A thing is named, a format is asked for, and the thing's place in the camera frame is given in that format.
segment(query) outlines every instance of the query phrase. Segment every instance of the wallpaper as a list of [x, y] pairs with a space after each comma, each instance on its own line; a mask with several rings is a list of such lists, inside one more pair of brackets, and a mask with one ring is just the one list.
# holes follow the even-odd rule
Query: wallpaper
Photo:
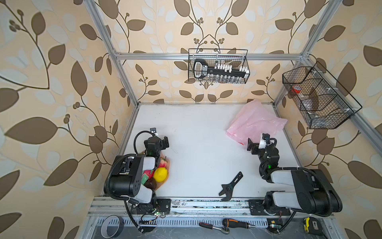
[[79, 1], [0, 0], [0, 238], [75, 238], [103, 187], [133, 107], [98, 36]]
[[172, 60], [126, 60], [123, 67], [138, 101], [149, 103], [272, 102], [282, 87], [281, 75], [291, 61], [249, 61], [246, 84], [188, 79], [188, 63]]
[[382, 134], [382, 2], [344, 1], [311, 58], [326, 65], [361, 103], [359, 113]]
[[96, 0], [118, 52], [300, 53], [325, 0]]
[[334, 215], [343, 234], [380, 238], [382, 157], [349, 120], [335, 130], [309, 130], [292, 99], [278, 109], [302, 165], [321, 169], [340, 196], [343, 209]]

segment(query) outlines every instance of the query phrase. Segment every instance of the pink plastic bag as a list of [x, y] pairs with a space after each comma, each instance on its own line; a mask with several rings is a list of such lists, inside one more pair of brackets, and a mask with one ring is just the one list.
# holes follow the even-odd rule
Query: pink plastic bag
[[226, 134], [243, 145], [248, 144], [248, 138], [258, 143], [261, 133], [273, 137], [284, 128], [287, 121], [269, 112], [260, 101], [253, 100], [240, 110]]

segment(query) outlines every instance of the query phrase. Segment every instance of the wire basket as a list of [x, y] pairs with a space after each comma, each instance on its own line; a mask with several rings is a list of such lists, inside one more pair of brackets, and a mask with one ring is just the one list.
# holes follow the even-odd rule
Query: wire basket
[[188, 49], [188, 81], [245, 84], [248, 50]]
[[[333, 78], [335, 87], [326, 81], [324, 73]], [[335, 129], [362, 108], [319, 62], [313, 67], [285, 72], [282, 77], [288, 97], [293, 99], [310, 129]]]

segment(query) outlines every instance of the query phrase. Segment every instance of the screwdriver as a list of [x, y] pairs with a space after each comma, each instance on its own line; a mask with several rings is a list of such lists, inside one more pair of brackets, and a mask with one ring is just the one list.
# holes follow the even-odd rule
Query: screwdriver
[[228, 228], [246, 228], [246, 229], [256, 227], [255, 225], [250, 225], [249, 223], [246, 223], [243, 221], [237, 221], [237, 220], [228, 219], [228, 218], [223, 219], [223, 226], [226, 226]]

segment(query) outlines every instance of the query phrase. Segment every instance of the black cable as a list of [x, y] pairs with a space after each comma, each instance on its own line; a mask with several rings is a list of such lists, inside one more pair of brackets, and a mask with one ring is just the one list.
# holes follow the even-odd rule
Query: black cable
[[269, 176], [271, 175], [271, 173], [273, 173], [274, 171], [277, 171], [277, 170], [303, 170], [303, 171], [310, 173], [317, 180], [317, 182], [321, 185], [322, 189], [324, 190], [324, 192], [326, 194], [326, 199], [328, 200], [328, 204], [329, 204], [329, 209], [325, 214], [319, 214], [319, 213], [314, 213], [314, 214], [317, 216], [322, 216], [322, 217], [327, 217], [327, 216], [330, 216], [332, 214], [332, 212], [333, 212], [332, 196], [330, 195], [328, 188], [324, 185], [321, 178], [314, 171], [307, 169], [307, 168], [304, 168], [304, 167], [277, 167], [277, 168], [271, 169], [267, 173], [267, 175], [262, 176], [262, 178], [265, 180], [269, 179]]
[[139, 136], [140, 134], [142, 134], [142, 133], [149, 133], [149, 134], [151, 134], [152, 136], [155, 136], [154, 133], [151, 133], [150, 131], [147, 131], [147, 130], [143, 130], [143, 131], [139, 132], [139, 133], [135, 136], [135, 138], [134, 138], [134, 143], [133, 143], [134, 151], [135, 151], [136, 154], [138, 154], [138, 151], [137, 151], [137, 147], [135, 147], [135, 142], [137, 141], [138, 136]]
[[284, 229], [287, 227], [287, 225], [290, 223], [290, 221], [292, 221], [292, 218], [296, 215], [296, 211], [293, 211], [293, 213], [290, 215], [290, 217], [288, 218], [288, 220], [286, 221], [286, 223], [280, 228], [280, 230], [277, 230], [278, 233], [281, 233], [282, 231], [284, 231]]
[[123, 202], [125, 203], [125, 208], [126, 208], [127, 214], [129, 215], [129, 218], [130, 218], [131, 222], [138, 229], [138, 231], [143, 233], [143, 228], [140, 225], [137, 224], [137, 222], [134, 220], [133, 216], [131, 215], [129, 208], [127, 207], [127, 202], [125, 200]]

